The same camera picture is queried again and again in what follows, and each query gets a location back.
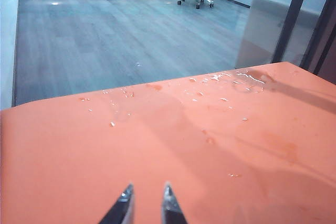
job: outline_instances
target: orange tabletop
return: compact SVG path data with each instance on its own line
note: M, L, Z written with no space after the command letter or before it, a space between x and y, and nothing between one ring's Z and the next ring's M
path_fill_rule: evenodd
M1 112L1 221L97 223L129 182L136 224L170 181L189 224L336 223L336 86L289 63Z

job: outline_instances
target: desk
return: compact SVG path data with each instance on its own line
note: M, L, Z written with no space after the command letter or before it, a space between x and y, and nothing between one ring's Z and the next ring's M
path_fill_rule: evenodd
M2 223L97 223L129 182L161 223L167 180L192 224L336 222L336 86L286 62L1 117Z

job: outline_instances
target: gray floor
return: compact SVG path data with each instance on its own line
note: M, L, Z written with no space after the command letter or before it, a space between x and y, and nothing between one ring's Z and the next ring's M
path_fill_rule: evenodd
M176 0L19 0L17 104L232 69L249 9L226 0L201 8Z

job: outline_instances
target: chair base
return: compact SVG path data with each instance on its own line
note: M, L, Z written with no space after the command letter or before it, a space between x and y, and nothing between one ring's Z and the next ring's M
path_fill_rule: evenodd
M182 1L184 2L185 0L178 0L177 4L181 5ZM214 7L214 2L212 0L195 0L196 1L196 9L200 8L200 5L206 2L210 8Z

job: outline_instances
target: wall baseboard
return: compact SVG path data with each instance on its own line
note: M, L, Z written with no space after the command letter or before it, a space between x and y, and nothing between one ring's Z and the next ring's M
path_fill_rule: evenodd
M235 0L227 0L227 1L233 2L233 3L237 4L237 5L241 5L241 6L246 7L246 8L251 8L251 6L243 4L243 3L235 1Z

